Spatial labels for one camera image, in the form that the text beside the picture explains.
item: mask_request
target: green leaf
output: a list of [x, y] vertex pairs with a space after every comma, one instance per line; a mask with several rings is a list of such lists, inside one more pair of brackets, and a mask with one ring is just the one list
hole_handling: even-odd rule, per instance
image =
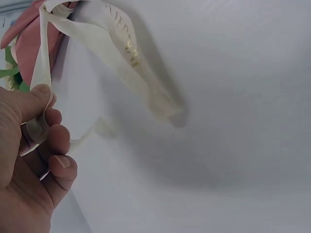
[[15, 62], [12, 53], [11, 53], [11, 46], [5, 47], [5, 60], [6, 62], [13, 65], [13, 67], [17, 66], [17, 63]]
[[19, 90], [22, 92], [28, 92], [29, 86], [24, 81], [22, 81], [22, 83], [19, 86]]
[[6, 76], [14, 76], [17, 73], [19, 73], [18, 67], [14, 67], [13, 69], [0, 69], [0, 78], [6, 77]]

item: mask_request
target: white surface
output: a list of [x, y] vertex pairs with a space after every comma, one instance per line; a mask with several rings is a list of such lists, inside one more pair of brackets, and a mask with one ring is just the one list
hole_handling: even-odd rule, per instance
[[91, 233], [72, 192], [68, 193], [54, 211], [50, 233]]
[[[158, 124], [111, 70], [65, 40], [53, 86], [71, 136], [99, 115], [120, 129], [117, 140], [94, 136], [72, 155], [92, 232], [309, 232], [311, 2], [109, 3], [132, 18], [188, 118], [184, 128]], [[100, 4], [77, 20], [100, 21]]]

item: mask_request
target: hand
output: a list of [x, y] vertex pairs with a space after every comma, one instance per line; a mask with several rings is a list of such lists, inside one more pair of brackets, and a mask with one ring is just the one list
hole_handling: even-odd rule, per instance
[[40, 116], [49, 98], [46, 85], [28, 93], [0, 88], [1, 233], [48, 233], [55, 207], [77, 176], [76, 162], [65, 155], [69, 131], [60, 125], [60, 112], [51, 108], [55, 98], [45, 112], [51, 127], [47, 140], [22, 156], [35, 146], [22, 123]]

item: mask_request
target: fingernail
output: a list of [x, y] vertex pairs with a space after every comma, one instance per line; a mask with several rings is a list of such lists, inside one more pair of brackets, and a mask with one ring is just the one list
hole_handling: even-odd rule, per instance
[[33, 90], [39, 91], [43, 94], [50, 92], [50, 87], [46, 84], [39, 84], [33, 88]]
[[58, 160], [58, 162], [60, 163], [60, 165], [63, 168], [70, 167], [70, 160], [66, 156], [64, 156], [64, 155], [56, 155], [55, 158]]

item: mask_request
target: cream ribbon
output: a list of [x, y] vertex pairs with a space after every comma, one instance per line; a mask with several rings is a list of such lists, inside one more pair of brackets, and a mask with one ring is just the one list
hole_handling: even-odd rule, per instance
[[[131, 19], [120, 9], [103, 3], [106, 26], [73, 22], [67, 19], [71, 9], [62, 3], [68, 0], [47, 0], [39, 9], [41, 47], [35, 64], [32, 89], [44, 83], [52, 90], [48, 55], [47, 25], [52, 23], [60, 32], [75, 38], [89, 48], [111, 69], [126, 86], [145, 100], [156, 119], [166, 121], [183, 111], [181, 104], [154, 74], [136, 43]], [[30, 137], [42, 143], [49, 129], [44, 115], [27, 123]], [[93, 132], [99, 135], [113, 135], [113, 130], [99, 118], [79, 140], [71, 140], [70, 150], [77, 148]]]

